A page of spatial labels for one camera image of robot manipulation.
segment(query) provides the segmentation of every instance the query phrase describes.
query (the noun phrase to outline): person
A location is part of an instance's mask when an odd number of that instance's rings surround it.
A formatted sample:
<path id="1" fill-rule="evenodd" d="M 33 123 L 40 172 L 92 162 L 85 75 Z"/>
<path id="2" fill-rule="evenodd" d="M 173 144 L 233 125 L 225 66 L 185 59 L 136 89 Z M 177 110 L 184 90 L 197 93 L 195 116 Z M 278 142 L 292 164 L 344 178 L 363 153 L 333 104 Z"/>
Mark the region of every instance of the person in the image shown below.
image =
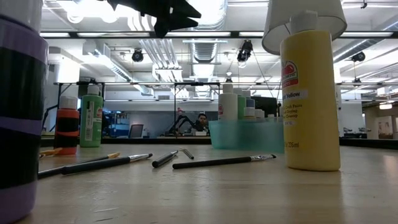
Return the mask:
<path id="1" fill-rule="evenodd" d="M 208 131 L 208 122 L 207 122 L 207 116 L 204 113 L 200 113 L 198 115 L 198 119 L 195 123 L 194 127 L 197 131 Z"/>

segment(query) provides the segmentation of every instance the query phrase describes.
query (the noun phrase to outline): spotlight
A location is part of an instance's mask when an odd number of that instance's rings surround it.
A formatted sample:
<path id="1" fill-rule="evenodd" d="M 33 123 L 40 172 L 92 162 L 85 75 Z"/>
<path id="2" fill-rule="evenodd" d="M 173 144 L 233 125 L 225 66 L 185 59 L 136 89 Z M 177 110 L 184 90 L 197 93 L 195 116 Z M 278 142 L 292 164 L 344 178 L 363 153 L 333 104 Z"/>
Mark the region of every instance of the spotlight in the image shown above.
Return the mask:
<path id="1" fill-rule="evenodd" d="M 250 52 L 253 50 L 251 40 L 245 40 L 238 53 L 238 62 L 245 62 L 251 56 Z"/>
<path id="2" fill-rule="evenodd" d="M 360 52 L 354 56 L 351 57 L 351 60 L 353 62 L 363 62 L 365 60 L 366 56 L 364 52 Z"/>
<path id="3" fill-rule="evenodd" d="M 142 54 L 142 49 L 134 49 L 134 53 L 131 57 L 133 62 L 142 62 L 144 56 Z"/>

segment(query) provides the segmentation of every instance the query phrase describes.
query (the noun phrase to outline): chair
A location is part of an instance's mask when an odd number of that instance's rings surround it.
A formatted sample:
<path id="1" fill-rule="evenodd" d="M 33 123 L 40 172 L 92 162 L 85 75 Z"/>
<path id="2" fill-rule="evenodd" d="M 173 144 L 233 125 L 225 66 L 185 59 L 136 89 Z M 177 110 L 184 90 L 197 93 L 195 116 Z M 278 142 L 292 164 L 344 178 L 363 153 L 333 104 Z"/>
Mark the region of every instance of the chair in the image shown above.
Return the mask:
<path id="1" fill-rule="evenodd" d="M 142 138 L 143 124 L 133 124 L 130 126 L 129 138 Z"/>

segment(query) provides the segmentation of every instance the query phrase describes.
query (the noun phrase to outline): poster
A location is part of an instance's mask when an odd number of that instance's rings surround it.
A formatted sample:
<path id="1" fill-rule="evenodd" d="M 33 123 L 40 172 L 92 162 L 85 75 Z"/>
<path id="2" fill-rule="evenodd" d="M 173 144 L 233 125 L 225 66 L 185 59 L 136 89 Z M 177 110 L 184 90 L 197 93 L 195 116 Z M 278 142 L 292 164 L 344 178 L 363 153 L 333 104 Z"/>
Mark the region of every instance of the poster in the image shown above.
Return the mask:
<path id="1" fill-rule="evenodd" d="M 379 139 L 393 139 L 391 116 L 376 118 Z"/>

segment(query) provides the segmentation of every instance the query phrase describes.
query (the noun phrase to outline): purple stripe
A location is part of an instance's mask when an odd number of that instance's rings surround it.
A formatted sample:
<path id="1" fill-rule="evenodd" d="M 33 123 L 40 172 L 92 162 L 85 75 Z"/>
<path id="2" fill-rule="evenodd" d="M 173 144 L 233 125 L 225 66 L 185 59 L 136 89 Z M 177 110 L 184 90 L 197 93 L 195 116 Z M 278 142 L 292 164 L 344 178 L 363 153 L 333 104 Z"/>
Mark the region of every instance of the purple stripe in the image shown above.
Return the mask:
<path id="1" fill-rule="evenodd" d="M 0 47 L 29 55 L 47 64 L 47 42 L 23 26 L 0 19 Z"/>
<path id="2" fill-rule="evenodd" d="M 0 128 L 40 136 L 42 133 L 42 121 L 0 116 Z"/>
<path id="3" fill-rule="evenodd" d="M 35 204 L 37 181 L 0 189 L 0 223 L 13 223 L 32 211 Z"/>

